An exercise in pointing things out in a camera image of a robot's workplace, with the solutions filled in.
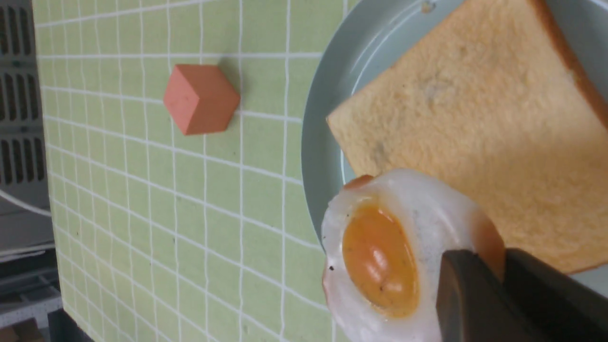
egg white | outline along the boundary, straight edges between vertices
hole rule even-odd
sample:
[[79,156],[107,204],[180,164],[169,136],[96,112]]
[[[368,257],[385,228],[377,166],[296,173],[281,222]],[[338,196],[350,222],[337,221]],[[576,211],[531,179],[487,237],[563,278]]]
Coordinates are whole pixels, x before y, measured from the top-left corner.
[[[401,222],[415,258],[420,300],[406,317],[389,318],[376,311],[351,281],[344,263],[342,237],[351,214],[371,199]],[[327,255],[323,289],[346,336],[353,342],[441,341],[435,310],[441,255],[446,250],[475,251],[470,218],[479,212],[466,196],[413,170],[394,170],[356,189],[341,190],[331,200],[321,228]]]

grid pattern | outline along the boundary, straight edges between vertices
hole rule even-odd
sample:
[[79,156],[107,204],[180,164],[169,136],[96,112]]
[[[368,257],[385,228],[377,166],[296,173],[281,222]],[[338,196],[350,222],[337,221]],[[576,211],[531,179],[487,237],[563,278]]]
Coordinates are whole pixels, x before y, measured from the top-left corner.
[[[303,108],[353,0],[34,0],[63,303],[95,341],[346,341],[300,174]],[[176,63],[220,66],[229,129],[183,137]]]

egg yolk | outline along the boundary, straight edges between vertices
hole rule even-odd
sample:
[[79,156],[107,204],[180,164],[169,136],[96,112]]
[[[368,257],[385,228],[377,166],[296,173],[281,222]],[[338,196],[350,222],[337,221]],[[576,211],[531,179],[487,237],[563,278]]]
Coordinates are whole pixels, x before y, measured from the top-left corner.
[[388,317],[404,317],[418,306],[418,273],[399,220],[376,203],[351,215],[342,239],[350,279],[374,308]]

wooden block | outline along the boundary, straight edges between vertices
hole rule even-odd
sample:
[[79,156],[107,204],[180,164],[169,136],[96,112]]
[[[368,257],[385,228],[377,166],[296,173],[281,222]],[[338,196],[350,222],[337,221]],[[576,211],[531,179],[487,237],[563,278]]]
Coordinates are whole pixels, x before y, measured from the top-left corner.
[[226,130],[241,96],[216,65],[178,64],[163,102],[184,135]]

white cable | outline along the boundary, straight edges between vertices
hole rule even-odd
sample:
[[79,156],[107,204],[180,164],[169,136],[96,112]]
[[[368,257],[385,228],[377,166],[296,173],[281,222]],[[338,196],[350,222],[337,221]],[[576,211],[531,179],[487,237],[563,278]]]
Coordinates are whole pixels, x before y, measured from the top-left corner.
[[14,205],[21,207],[25,210],[28,210],[28,211],[31,211],[31,212],[34,212],[36,214],[40,214],[43,216],[50,217],[50,211],[34,207],[31,204],[27,204],[27,203],[23,202],[22,200],[20,200],[19,198],[13,197],[2,190],[0,190],[0,197],[4,198],[5,200],[7,200],[7,201],[13,203]]

